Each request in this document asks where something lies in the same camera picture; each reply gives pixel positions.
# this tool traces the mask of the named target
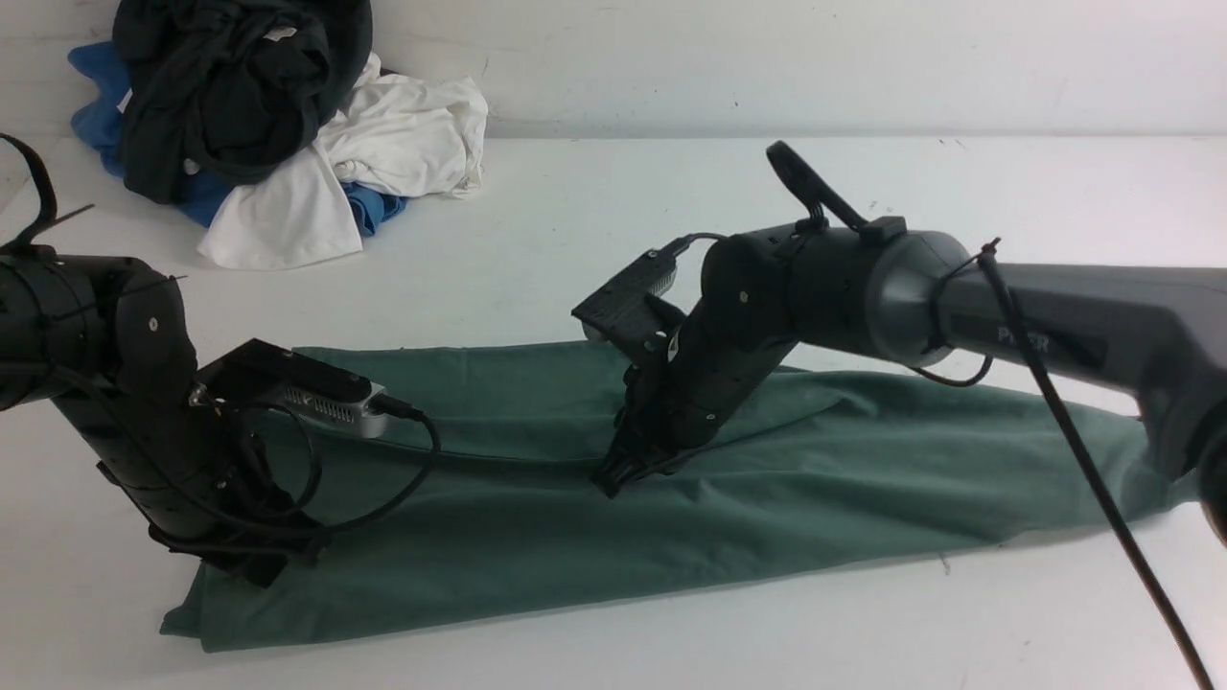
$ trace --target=black garment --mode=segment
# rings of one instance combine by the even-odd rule
[[[184,161],[255,184],[315,139],[371,53],[369,0],[121,0],[128,189],[178,200]]]

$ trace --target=white table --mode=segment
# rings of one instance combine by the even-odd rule
[[[288,273],[210,268],[200,228],[126,193],[75,141],[48,161],[61,253],[140,257],[182,284],[201,361],[248,338],[356,349],[579,336],[572,306],[645,248],[801,215],[768,141],[518,141],[487,188],[415,201],[367,252]],[[865,215],[904,214],[1004,262],[1227,265],[1227,140],[838,139],[794,146]],[[31,215],[25,190],[0,215]],[[671,297],[690,307],[699,252]],[[799,350],[812,368],[897,371]],[[940,371],[974,371],[956,357]],[[1021,368],[990,383],[1032,390]],[[1131,403],[1061,383],[1072,400]],[[872,564],[763,584],[340,645],[206,656],[157,635],[196,562],[145,537],[128,500],[47,403],[0,415],[0,686],[12,689],[1193,688],[1110,535]],[[1195,506],[1140,540],[1220,683],[1227,550]]]

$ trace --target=fabric fold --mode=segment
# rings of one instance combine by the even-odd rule
[[[206,651],[425,626],[956,551],[1103,518],[1043,400],[919,377],[780,371],[672,476],[605,498],[588,481],[612,437],[626,360],[588,343],[472,350],[303,350],[367,376],[439,426],[439,469],[384,521],[263,591],[201,568],[163,632]],[[1147,462],[1139,422],[1071,405],[1130,519],[1195,497]],[[301,440],[269,419],[279,483]],[[427,435],[321,432],[308,512],[366,512],[404,485]]]

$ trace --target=green cloth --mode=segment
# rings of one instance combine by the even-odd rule
[[[626,360],[587,343],[475,350],[303,350],[385,384],[443,436],[439,469],[382,522],[340,535],[267,591],[209,567],[162,631],[206,651],[348,640],[488,616],[750,582],[996,544],[1103,517],[1044,403],[912,376],[780,371],[674,476],[605,498],[588,474]],[[1072,408],[1130,518],[1191,500],[1146,465],[1136,421]],[[292,425],[263,428],[279,481],[306,475]],[[339,522],[417,470],[426,433],[320,433],[309,512]]]

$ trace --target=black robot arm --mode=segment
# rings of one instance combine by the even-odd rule
[[[956,347],[1022,361],[989,281],[957,241],[910,232],[901,217],[864,221],[787,146],[769,156],[811,216],[713,246],[688,316],[645,297],[671,275],[676,247],[644,254],[574,311],[632,360],[594,475],[610,496],[676,471],[800,343],[908,367]],[[849,227],[831,227],[823,205]],[[999,269],[1044,365],[1134,395],[1153,462],[1172,476],[1201,467],[1205,498],[1227,508],[1222,485],[1209,481],[1227,471],[1211,463],[1227,441],[1227,270]]]
[[[33,244],[63,219],[42,161],[13,144],[43,205],[0,248],[0,410],[50,399],[155,541],[267,587],[291,559],[314,562],[334,534],[378,519],[422,484],[433,453],[374,511],[340,524],[312,519],[304,508],[323,468],[304,420],[374,437],[389,417],[411,419],[426,425],[437,453],[433,424],[356,373],[259,340],[198,371],[175,279],[133,258],[61,257]],[[307,440],[310,471],[298,497],[277,486],[253,431],[250,416],[269,410],[292,416]]]

